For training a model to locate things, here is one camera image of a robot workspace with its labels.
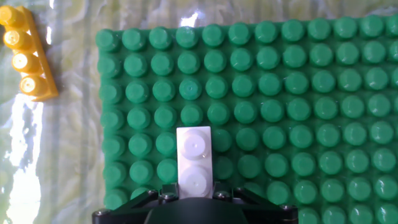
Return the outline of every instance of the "lego stud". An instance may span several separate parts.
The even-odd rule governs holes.
[[[24,25],[24,16],[11,6],[2,6],[0,7],[0,24],[18,28]]]
[[[47,90],[44,79],[36,75],[22,78],[19,88],[28,96],[40,96]]]
[[[18,72],[36,73],[40,69],[40,62],[35,55],[18,53],[12,58],[12,66]]]
[[[206,157],[210,148],[210,140],[203,131],[191,130],[183,135],[184,157],[190,160],[198,160]]]
[[[204,197],[211,190],[211,175],[203,168],[191,166],[180,176],[180,190],[191,197]]]
[[[28,50],[32,46],[32,37],[19,30],[10,30],[4,34],[4,43],[13,50]]]

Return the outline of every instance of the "screw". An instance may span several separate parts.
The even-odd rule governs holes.
[[[149,195],[157,194],[157,190],[148,190]]]
[[[290,210],[290,209],[295,208],[295,206],[294,205],[280,205],[280,208],[283,210]]]
[[[164,193],[161,195],[162,198],[166,199],[166,200],[170,200],[175,198],[175,194],[174,193]]]
[[[97,210],[97,211],[95,211],[95,215],[96,216],[102,216],[102,215],[106,215],[106,214],[108,214],[108,213],[110,213],[111,212],[111,210],[110,209],[107,209],[107,208],[101,208],[101,209],[99,209],[99,210]]]
[[[229,195],[228,192],[219,191],[219,192],[216,192],[216,193],[215,193],[215,197],[216,197],[217,199],[220,199],[220,200],[225,200],[225,199],[227,199],[227,198],[230,198],[230,195]]]

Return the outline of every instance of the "green stud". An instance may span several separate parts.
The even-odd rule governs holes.
[[[119,110],[103,111],[100,119],[104,130],[117,130],[124,125],[124,116]]]
[[[157,53],[150,61],[150,67],[156,75],[169,75],[174,68],[173,59],[167,53]]]
[[[289,187],[281,181],[273,181],[267,188],[267,199],[276,205],[282,205],[290,199]]]
[[[120,47],[120,38],[113,31],[103,29],[96,34],[95,44],[101,51],[115,52]]]
[[[259,90],[262,94],[266,96],[275,96],[281,89],[282,84],[280,78],[274,73],[266,73],[261,76],[259,80]]]
[[[299,45],[290,45],[283,54],[284,63],[289,68],[300,68],[307,62],[307,55]]]
[[[383,94],[375,94],[369,99],[368,108],[374,116],[381,118],[391,112],[391,103]]]
[[[336,179],[328,179],[321,186],[321,194],[328,202],[338,202],[344,196],[344,186]]]
[[[346,223],[346,214],[340,207],[330,206],[323,212],[322,221],[324,224]]]
[[[398,194],[397,181],[389,175],[384,175],[374,184],[374,191],[383,200],[393,200]]]
[[[387,19],[387,34],[391,37],[398,37],[398,15],[395,14]]]
[[[303,204],[311,204],[318,195],[318,189],[309,180],[301,180],[294,187],[294,197]]]
[[[377,220],[380,224],[397,224],[398,208],[396,205],[387,203],[382,205],[376,212]]]
[[[351,39],[356,36],[358,32],[358,26],[353,18],[342,17],[335,21],[333,30],[337,38]]]
[[[102,142],[102,151],[107,158],[114,159],[121,156],[126,150],[124,139],[119,136],[105,137]]]
[[[177,60],[178,68],[184,74],[193,74],[200,67],[200,60],[197,54],[193,52],[183,52]]]
[[[177,112],[170,106],[160,106],[155,111],[154,120],[161,128],[171,128],[177,121]]]
[[[347,96],[341,103],[341,111],[349,118],[360,118],[365,111],[365,106],[358,96]]]
[[[327,151],[319,158],[319,167],[328,175],[335,175],[339,173],[343,167],[341,157],[333,151]]]
[[[256,40],[263,44],[272,43],[278,36],[276,26],[270,21],[262,21],[256,26],[254,35]]]
[[[273,47],[263,47],[257,54],[257,64],[264,70],[270,70],[278,66],[280,55]]]
[[[352,150],[346,157],[346,165],[354,173],[363,173],[369,167],[369,157],[360,149]]]
[[[245,189],[249,189],[251,192],[257,194],[260,197],[264,197],[264,192],[263,192],[262,188],[256,183],[246,182],[246,183],[244,183],[243,187]]]
[[[261,116],[268,122],[278,122],[284,117],[284,107],[277,100],[267,100],[261,106]]]
[[[353,65],[359,60],[359,50],[351,42],[342,43],[336,51],[336,61],[342,65]]]
[[[213,99],[221,99],[228,92],[228,84],[223,77],[214,76],[206,82],[206,92]]]
[[[343,136],[348,144],[360,146],[366,142],[368,134],[362,124],[354,122],[345,127]]]
[[[229,109],[223,103],[213,103],[207,111],[207,117],[212,124],[223,125],[229,120]]]
[[[127,171],[121,163],[112,162],[105,166],[103,177],[108,187],[117,187],[127,177]]]
[[[149,97],[148,86],[142,81],[133,81],[126,87],[126,97],[131,103],[143,103]]]
[[[144,108],[135,107],[127,115],[127,122],[130,127],[136,130],[144,129],[148,127],[150,123],[149,112]]]
[[[125,192],[119,189],[112,189],[105,195],[104,205],[107,209],[115,210],[127,203],[127,201],[128,197]]]
[[[308,36],[315,41],[323,41],[329,37],[331,27],[324,18],[316,18],[308,24]]]
[[[389,48],[389,59],[398,62],[398,41],[394,41]]]
[[[319,215],[311,208],[298,211],[298,224],[320,224]]]
[[[149,189],[146,187],[139,187],[136,190],[134,190],[130,196],[130,200],[140,196],[142,193],[147,192]]]
[[[181,110],[181,122],[186,126],[199,126],[203,112],[197,105],[187,105]]]
[[[392,171],[396,164],[397,159],[394,153],[390,149],[381,148],[377,150],[373,155],[373,165],[382,172]]]
[[[287,115],[295,121],[305,121],[311,115],[311,107],[303,98],[296,98],[287,104]]]
[[[311,129],[305,125],[297,125],[289,134],[290,142],[301,149],[310,147],[313,142]]]
[[[257,177],[261,171],[259,159],[252,155],[242,156],[238,161],[238,171],[244,178]]]
[[[322,97],[315,103],[314,113],[321,119],[333,119],[338,114],[337,103],[328,96]]]
[[[169,80],[159,80],[152,87],[152,94],[160,102],[168,102],[175,96],[175,87]]]
[[[204,59],[205,68],[209,72],[218,73],[224,70],[226,66],[225,54],[219,50],[207,52]]]
[[[131,54],[124,61],[124,69],[132,77],[142,77],[147,73],[148,64],[143,56]]]
[[[171,156],[177,151],[175,134],[163,132],[156,138],[156,149],[164,156]]]
[[[172,37],[164,27],[156,27],[149,32],[149,42],[157,50],[165,50],[172,45]]]
[[[316,167],[315,159],[306,152],[298,153],[292,159],[292,168],[294,172],[302,177],[313,174]]]
[[[329,71],[319,71],[312,77],[312,88],[320,93],[329,93],[335,86],[336,80]]]
[[[232,146],[232,137],[224,129],[211,132],[211,146],[217,152],[226,152]]]
[[[103,78],[116,78],[122,72],[122,64],[112,55],[102,55],[98,59],[97,69]]]
[[[153,175],[154,169],[147,161],[137,161],[130,167],[130,177],[137,184],[148,183]]]
[[[363,177],[355,177],[348,184],[348,193],[353,199],[363,202],[372,192],[371,184]]]
[[[146,134],[135,134],[129,141],[129,149],[136,157],[144,157],[152,149],[152,140]]]
[[[139,51],[146,45],[146,38],[139,29],[132,28],[123,32],[122,43],[128,50]]]
[[[377,64],[384,61],[386,49],[378,41],[370,41],[363,47],[362,61]]]
[[[291,19],[283,23],[281,33],[284,40],[296,42],[303,38],[305,29],[300,21]]]
[[[123,91],[119,85],[102,84],[99,88],[99,98],[102,100],[103,103],[119,103],[123,98]]]
[[[265,168],[269,175],[283,177],[289,171],[289,163],[284,156],[274,153],[267,157]]]
[[[365,76],[365,82],[373,90],[382,90],[388,85],[388,76],[382,68],[371,68]]]
[[[333,52],[326,44],[317,44],[310,51],[310,61],[318,67],[325,67],[332,63]]]
[[[253,64],[253,57],[248,49],[239,48],[231,54],[231,66],[239,72],[246,71]]]
[[[236,134],[236,144],[244,151],[253,151],[259,145],[259,135],[251,128],[243,128]]]
[[[338,86],[345,91],[354,92],[362,85],[361,75],[354,69],[344,70],[338,77]]]
[[[391,82],[393,87],[398,87],[398,68],[392,72]]]
[[[210,24],[203,29],[201,37],[207,46],[218,47],[223,43],[225,34],[221,26]]]
[[[356,205],[351,210],[349,220],[353,224],[372,224],[373,223],[373,212],[365,205]]]
[[[226,180],[233,174],[234,168],[230,159],[219,156],[214,164],[214,173],[219,180]]]
[[[156,173],[159,179],[166,183],[174,183],[177,181],[177,162],[174,159],[164,159],[157,165]]]
[[[325,147],[335,147],[340,142],[340,130],[333,124],[322,125],[317,132],[318,142]]]
[[[185,78],[180,84],[180,94],[186,100],[195,100],[201,95],[201,85],[194,78]]]
[[[248,75],[239,75],[232,82],[232,91],[238,97],[248,97],[254,92],[255,85]]]
[[[175,32],[175,40],[179,46],[190,49],[198,43],[199,36],[192,27],[180,27]]]
[[[292,94],[303,94],[308,90],[308,79],[302,72],[292,72],[285,79],[286,90]]]
[[[383,20],[377,15],[366,16],[361,19],[361,35],[365,38],[379,37],[384,30]]]
[[[251,31],[245,23],[237,22],[229,27],[228,37],[231,43],[236,45],[244,45],[249,41],[251,37]]]
[[[286,143],[286,134],[280,127],[272,126],[264,131],[262,141],[270,149],[280,149]]]
[[[257,108],[249,101],[242,101],[235,106],[234,115],[242,124],[250,124],[257,117]]]

